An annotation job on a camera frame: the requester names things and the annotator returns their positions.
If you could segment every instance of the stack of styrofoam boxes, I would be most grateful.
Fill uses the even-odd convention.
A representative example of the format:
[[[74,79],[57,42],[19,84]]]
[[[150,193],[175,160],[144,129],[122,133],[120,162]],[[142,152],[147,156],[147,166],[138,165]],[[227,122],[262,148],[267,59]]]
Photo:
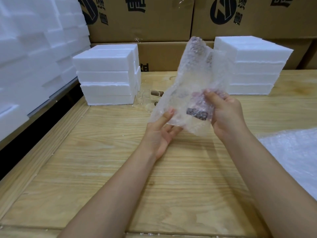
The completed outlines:
[[[90,42],[78,0],[0,0],[0,20],[2,140],[76,77],[71,58]]]
[[[232,95],[268,95],[293,51],[253,36],[216,37],[214,49],[227,52]]]
[[[88,105],[133,104],[141,86],[137,44],[98,45],[73,62]]]

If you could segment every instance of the forearm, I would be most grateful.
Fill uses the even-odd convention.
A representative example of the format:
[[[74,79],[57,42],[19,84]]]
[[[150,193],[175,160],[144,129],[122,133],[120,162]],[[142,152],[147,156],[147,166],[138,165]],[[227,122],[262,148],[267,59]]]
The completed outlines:
[[[224,144],[272,234],[317,237],[317,202],[251,132],[236,133]]]
[[[121,238],[154,163],[153,154],[137,148],[59,238]]]

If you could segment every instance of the chinese character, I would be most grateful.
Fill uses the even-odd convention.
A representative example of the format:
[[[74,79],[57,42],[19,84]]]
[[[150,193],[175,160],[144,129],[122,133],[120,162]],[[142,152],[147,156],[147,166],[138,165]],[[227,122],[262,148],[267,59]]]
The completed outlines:
[[[240,25],[241,19],[242,19],[242,14],[240,12],[236,12],[235,19],[233,20],[233,22],[235,24]]]
[[[141,72],[148,72],[149,71],[149,64],[146,65],[140,64]]]
[[[96,0],[97,7],[105,10],[105,5],[103,0]]]
[[[289,7],[292,0],[272,0],[271,6],[284,6]]]
[[[247,3],[247,0],[239,0],[238,7],[244,9],[246,3]]]
[[[125,0],[125,3],[128,4],[129,12],[145,12],[145,9],[138,7],[146,7],[144,0]]]
[[[108,25],[107,15],[100,12],[99,16],[101,23]]]

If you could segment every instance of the bubble wrap sheet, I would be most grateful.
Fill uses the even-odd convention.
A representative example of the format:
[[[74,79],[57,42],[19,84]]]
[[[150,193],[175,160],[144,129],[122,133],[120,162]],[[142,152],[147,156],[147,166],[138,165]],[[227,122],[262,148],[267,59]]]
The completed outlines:
[[[203,91],[211,89],[221,96],[229,86],[226,52],[214,50],[197,37],[192,37],[185,48],[175,83],[164,92],[154,108],[149,122],[155,122],[169,107],[175,115],[168,124],[204,136],[210,130],[213,106],[204,98]]]
[[[317,200],[317,128],[282,131],[258,139]]]

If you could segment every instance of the brown cardboard box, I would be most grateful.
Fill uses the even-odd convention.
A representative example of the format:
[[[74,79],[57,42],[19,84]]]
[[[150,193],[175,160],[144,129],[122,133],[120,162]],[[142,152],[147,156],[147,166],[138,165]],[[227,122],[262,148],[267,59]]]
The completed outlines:
[[[90,42],[188,41],[194,0],[79,0]]]
[[[293,49],[284,69],[296,69],[306,53],[311,40],[271,40],[279,45]],[[142,71],[177,71],[180,59],[186,46],[183,42],[139,42],[139,61]],[[93,43],[92,47],[101,44]],[[213,41],[207,41],[209,47],[214,47]]]
[[[196,0],[192,36],[317,36],[317,0]]]
[[[313,41],[298,68],[317,69],[317,40]]]

